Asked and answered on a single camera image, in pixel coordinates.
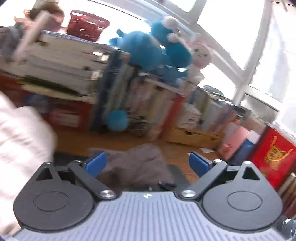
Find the row of upright books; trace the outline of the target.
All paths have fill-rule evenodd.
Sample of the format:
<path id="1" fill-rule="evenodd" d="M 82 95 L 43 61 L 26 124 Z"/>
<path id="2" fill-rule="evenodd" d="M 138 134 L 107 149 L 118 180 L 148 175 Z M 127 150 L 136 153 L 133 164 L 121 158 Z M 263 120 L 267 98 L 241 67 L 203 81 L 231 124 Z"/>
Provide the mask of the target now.
<path id="1" fill-rule="evenodd" d="M 106 125 L 107 115 L 114 110 L 124 110 L 127 117 L 147 116 L 151 129 L 146 136 L 155 140 L 178 94 L 158 76 L 127 65 L 120 59 L 121 54 L 117 51 L 113 55 L 103 74 L 90 128 L 100 133 L 110 131 Z"/>

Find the blue plush ball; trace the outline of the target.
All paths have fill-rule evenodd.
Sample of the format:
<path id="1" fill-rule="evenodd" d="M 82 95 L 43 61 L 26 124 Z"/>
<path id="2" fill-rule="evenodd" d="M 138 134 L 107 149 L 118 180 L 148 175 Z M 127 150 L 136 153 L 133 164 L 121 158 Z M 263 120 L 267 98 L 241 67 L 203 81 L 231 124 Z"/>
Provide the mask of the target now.
<path id="1" fill-rule="evenodd" d="M 106 125 L 110 131 L 122 132 L 128 127 L 127 112 L 124 110 L 111 111 L 106 117 Z"/>

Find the white paper sheet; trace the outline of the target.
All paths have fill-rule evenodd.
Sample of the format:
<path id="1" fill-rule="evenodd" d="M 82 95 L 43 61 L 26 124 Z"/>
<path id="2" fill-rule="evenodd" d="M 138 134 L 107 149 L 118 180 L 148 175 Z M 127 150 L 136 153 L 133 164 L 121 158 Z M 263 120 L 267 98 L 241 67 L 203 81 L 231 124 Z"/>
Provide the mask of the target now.
<path id="1" fill-rule="evenodd" d="M 199 148 L 204 154 L 209 154 L 209 153 L 213 153 L 216 152 L 213 149 L 208 149 L 208 148 Z"/>

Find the beige puffer jacket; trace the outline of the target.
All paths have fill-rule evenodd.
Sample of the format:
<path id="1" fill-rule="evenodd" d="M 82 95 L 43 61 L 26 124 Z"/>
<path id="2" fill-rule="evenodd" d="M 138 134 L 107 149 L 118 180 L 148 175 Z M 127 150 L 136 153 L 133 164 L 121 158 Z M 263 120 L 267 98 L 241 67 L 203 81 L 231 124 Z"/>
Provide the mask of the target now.
<path id="1" fill-rule="evenodd" d="M 1 93 L 1 235 L 20 227 L 13 202 L 43 162 L 53 160 L 56 134 L 35 108 L 16 107 Z"/>

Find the blue Doraemon plush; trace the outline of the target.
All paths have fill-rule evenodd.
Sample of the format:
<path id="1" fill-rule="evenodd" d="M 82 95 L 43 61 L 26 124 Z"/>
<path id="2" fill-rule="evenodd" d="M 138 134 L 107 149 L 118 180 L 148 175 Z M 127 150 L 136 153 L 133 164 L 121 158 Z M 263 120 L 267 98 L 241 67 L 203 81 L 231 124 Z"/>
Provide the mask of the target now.
<path id="1" fill-rule="evenodd" d="M 181 79 L 187 77 L 187 68 L 192 63 L 192 54 L 178 34 L 179 21 L 165 16 L 151 25 L 151 31 L 144 33 L 116 31 L 118 37 L 109 40 L 112 47 L 129 53 L 129 64 L 141 71 L 151 73 L 167 85 L 178 88 Z"/>

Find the white pink bunny plush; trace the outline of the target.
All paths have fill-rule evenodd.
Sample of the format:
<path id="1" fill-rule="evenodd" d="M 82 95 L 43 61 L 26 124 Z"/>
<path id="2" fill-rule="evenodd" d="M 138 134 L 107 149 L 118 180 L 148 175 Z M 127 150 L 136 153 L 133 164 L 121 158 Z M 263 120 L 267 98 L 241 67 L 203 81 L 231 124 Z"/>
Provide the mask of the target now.
<path id="1" fill-rule="evenodd" d="M 213 51 L 209 46 L 201 42 L 199 38 L 189 42 L 188 47 L 192 54 L 192 62 L 188 66 L 187 80 L 198 85 L 204 80 L 204 75 L 201 73 L 201 69 L 206 68 L 213 62 Z"/>

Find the brown garment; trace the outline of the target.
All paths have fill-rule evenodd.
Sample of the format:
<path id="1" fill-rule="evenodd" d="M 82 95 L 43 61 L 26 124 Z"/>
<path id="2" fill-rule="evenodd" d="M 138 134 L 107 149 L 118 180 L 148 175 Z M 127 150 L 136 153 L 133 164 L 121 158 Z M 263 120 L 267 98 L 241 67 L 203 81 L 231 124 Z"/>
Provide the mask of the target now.
<path id="1" fill-rule="evenodd" d="M 90 148 L 90 156 L 105 152 L 107 164 L 97 179 L 116 192 L 174 190 L 177 187 L 160 149 L 144 144 L 128 151 Z"/>

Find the miniature bicycle model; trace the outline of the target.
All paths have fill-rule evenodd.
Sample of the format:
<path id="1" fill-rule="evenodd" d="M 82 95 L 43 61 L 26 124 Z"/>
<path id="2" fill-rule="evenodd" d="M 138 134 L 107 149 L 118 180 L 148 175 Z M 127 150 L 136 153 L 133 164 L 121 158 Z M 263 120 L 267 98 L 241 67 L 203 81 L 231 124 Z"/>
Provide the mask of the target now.
<path id="1" fill-rule="evenodd" d="M 135 136 L 145 136 L 151 129 L 151 124 L 147 116 L 129 116 L 127 130 Z"/>

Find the red gift bag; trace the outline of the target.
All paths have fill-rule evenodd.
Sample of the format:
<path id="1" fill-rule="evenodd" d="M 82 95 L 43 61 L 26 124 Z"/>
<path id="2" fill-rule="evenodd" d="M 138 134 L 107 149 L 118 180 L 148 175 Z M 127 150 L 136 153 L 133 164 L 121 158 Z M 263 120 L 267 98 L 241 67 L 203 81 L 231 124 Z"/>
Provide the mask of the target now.
<path id="1" fill-rule="evenodd" d="M 267 126 L 248 160 L 254 163 L 274 189 L 278 189 L 295 163 L 295 141 Z"/>

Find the red box with label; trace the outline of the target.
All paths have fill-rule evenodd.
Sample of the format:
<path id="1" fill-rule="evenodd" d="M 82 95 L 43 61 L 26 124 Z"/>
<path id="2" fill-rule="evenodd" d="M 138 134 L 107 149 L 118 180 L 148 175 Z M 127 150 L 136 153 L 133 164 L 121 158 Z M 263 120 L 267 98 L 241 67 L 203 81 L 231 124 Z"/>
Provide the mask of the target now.
<path id="1" fill-rule="evenodd" d="M 1 73 L 1 91 L 17 106 L 31 106 L 50 125 L 85 132 L 90 128 L 92 97 L 76 97 L 27 84 L 20 78 Z"/>

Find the stack of books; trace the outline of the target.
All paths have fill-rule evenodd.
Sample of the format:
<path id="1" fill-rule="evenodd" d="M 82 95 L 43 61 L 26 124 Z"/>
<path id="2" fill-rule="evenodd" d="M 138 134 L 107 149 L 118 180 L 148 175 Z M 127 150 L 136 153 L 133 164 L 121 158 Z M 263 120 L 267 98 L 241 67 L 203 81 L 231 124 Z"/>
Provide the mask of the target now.
<path id="1" fill-rule="evenodd" d="M 44 31 L 28 46 L 20 63 L 1 57 L 1 71 L 43 80 L 77 95 L 90 95 L 113 51 L 109 45 Z"/>

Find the wooden drawer box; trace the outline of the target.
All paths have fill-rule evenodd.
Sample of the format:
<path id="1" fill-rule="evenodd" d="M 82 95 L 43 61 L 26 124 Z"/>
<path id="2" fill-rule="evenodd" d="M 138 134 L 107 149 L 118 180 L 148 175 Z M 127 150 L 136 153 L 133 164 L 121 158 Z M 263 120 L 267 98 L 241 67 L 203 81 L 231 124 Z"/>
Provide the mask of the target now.
<path id="1" fill-rule="evenodd" d="M 217 149 L 223 136 L 213 133 L 184 128 L 171 128 L 165 135 L 164 140 L 170 143 L 192 146 L 196 148 Z"/>

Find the red woven basket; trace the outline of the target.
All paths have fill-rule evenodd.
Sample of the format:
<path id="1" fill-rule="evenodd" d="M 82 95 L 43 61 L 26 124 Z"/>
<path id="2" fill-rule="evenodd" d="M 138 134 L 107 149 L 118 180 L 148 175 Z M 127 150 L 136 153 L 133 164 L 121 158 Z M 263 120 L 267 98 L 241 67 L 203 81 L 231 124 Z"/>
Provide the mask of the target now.
<path id="1" fill-rule="evenodd" d="M 72 10 L 67 35 L 96 42 L 103 30 L 110 25 L 110 21 L 80 10 Z"/>

